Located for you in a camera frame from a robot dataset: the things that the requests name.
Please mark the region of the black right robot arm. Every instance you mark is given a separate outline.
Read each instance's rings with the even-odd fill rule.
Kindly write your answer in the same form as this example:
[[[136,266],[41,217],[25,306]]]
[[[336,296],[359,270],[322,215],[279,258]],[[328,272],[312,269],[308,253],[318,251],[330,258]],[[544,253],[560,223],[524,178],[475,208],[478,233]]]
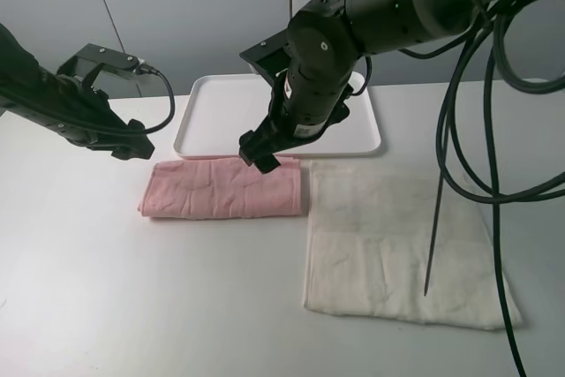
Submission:
[[[281,32],[241,55],[271,98],[259,127],[240,137],[240,157],[274,170],[278,153],[313,143],[349,115],[358,60],[462,34],[492,1],[310,0]]]

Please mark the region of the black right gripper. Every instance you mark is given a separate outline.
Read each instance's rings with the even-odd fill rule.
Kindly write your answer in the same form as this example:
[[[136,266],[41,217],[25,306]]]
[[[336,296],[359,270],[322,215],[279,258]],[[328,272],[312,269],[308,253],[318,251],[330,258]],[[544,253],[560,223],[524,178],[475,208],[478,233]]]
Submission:
[[[297,147],[320,139],[332,125],[350,115],[345,101],[352,94],[351,73],[307,77],[293,64],[276,79],[267,117],[255,131],[239,138],[239,156],[262,174],[280,166],[281,147]]]

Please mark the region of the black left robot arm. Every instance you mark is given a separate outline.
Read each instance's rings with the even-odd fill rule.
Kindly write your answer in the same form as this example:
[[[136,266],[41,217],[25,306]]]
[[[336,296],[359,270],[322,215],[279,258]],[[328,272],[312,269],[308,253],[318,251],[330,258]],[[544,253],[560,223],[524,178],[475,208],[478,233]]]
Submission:
[[[119,160],[148,160],[154,145],[137,121],[124,122],[109,96],[94,87],[102,72],[121,79],[137,76],[137,57],[92,43],[56,73],[40,66],[5,27],[1,27],[1,108],[47,130],[76,147],[108,151]]]

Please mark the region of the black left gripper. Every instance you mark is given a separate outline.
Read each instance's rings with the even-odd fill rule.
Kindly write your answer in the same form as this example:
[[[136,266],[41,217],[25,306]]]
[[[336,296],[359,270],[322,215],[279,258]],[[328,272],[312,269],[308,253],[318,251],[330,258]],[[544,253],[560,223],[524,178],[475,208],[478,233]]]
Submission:
[[[17,73],[17,115],[76,147],[109,151],[118,160],[149,160],[154,153],[145,126],[135,119],[125,123],[105,93],[41,67]]]

